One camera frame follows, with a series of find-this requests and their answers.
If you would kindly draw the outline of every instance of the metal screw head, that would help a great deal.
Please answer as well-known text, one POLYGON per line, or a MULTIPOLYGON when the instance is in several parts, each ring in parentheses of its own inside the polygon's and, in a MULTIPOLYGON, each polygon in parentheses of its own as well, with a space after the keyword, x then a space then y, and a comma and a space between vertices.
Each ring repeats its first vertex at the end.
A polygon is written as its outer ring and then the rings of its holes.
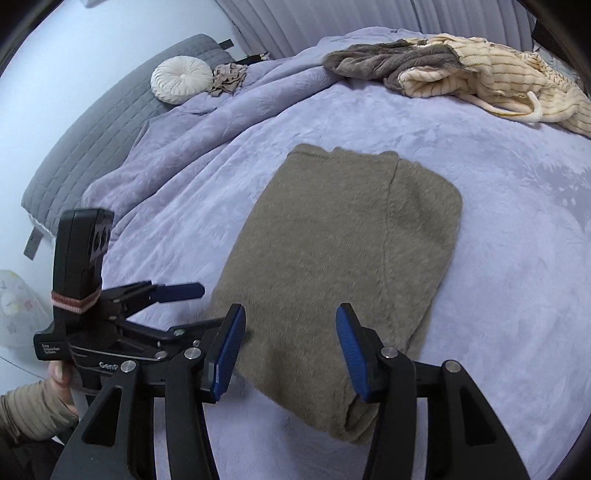
POLYGON ((385 346, 380 351, 384 358, 396 358, 398 355, 398 350, 396 350, 393 346, 385 346))
POLYGON ((128 374, 129 372, 132 372, 135 367, 137 367, 137 364, 133 360, 126 360, 121 364, 121 371, 128 374))
POLYGON ((445 362, 445 369, 452 374, 457 374, 460 370, 462 370, 462 366, 455 360, 448 360, 445 362))
POLYGON ((194 346, 192 346, 191 348, 187 348, 184 353, 185 358, 188 358, 189 360, 198 358, 200 355, 201 350, 199 348, 195 348, 194 346))

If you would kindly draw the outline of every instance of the white round pillow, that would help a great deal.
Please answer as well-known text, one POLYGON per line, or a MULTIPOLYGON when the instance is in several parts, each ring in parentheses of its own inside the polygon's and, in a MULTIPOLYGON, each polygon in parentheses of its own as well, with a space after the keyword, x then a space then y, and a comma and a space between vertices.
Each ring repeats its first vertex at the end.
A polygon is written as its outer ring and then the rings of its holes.
POLYGON ((209 65, 201 59, 173 57, 156 67, 150 83, 158 100, 180 105, 207 90, 213 83, 213 73, 209 65))

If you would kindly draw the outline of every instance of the beige sleeve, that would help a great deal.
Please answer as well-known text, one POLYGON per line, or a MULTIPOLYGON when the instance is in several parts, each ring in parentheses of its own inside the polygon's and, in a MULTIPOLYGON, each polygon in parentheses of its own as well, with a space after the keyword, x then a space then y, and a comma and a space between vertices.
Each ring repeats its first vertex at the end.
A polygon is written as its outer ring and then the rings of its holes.
POLYGON ((55 395, 49 379, 0 397, 0 434, 13 445, 50 439, 77 420, 55 395))

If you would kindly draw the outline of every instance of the curtain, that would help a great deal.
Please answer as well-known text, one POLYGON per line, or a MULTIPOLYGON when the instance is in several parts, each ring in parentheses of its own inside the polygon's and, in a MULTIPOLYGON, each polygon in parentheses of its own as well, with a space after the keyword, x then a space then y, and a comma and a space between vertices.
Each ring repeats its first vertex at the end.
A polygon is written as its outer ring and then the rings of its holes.
POLYGON ((249 54, 295 55, 323 37, 363 27, 485 37, 532 48, 527 10, 515 0, 217 0, 249 54))

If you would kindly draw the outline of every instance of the gray pillow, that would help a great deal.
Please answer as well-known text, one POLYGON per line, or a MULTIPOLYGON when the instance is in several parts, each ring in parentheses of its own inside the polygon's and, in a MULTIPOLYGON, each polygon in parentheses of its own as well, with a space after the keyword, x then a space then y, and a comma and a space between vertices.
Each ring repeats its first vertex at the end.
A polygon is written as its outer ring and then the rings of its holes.
POLYGON ((215 68, 234 59, 207 35, 199 34, 164 50, 100 97, 58 140, 22 197, 31 217, 53 235, 61 213, 80 205, 93 181, 125 161, 143 123, 173 108, 152 93, 150 77, 164 60, 200 58, 215 68))

